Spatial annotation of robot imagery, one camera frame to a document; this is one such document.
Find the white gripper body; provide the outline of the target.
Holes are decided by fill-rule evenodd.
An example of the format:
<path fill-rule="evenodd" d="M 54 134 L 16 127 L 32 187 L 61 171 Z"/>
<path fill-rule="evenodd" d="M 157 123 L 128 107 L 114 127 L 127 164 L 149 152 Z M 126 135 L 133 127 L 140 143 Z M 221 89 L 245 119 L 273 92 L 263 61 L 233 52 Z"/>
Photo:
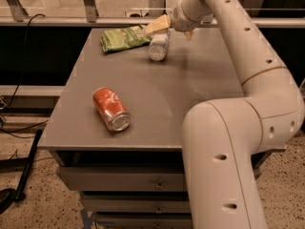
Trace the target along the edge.
<path fill-rule="evenodd" d="M 170 17 L 172 27 L 176 31 L 192 31 L 203 18 L 202 6 L 194 1 L 179 0 Z"/>

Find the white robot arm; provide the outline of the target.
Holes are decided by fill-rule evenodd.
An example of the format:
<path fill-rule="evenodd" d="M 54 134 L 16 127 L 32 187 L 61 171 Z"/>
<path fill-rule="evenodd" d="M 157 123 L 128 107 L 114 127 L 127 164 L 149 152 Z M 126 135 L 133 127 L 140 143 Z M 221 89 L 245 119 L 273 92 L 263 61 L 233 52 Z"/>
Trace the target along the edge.
<path fill-rule="evenodd" d="M 144 30 L 190 32 L 213 14 L 244 92 L 192 107 L 182 127 L 182 156 L 193 229 L 268 229 L 253 154 L 281 148 L 300 129 L 299 88 L 238 0 L 180 0 Z"/>

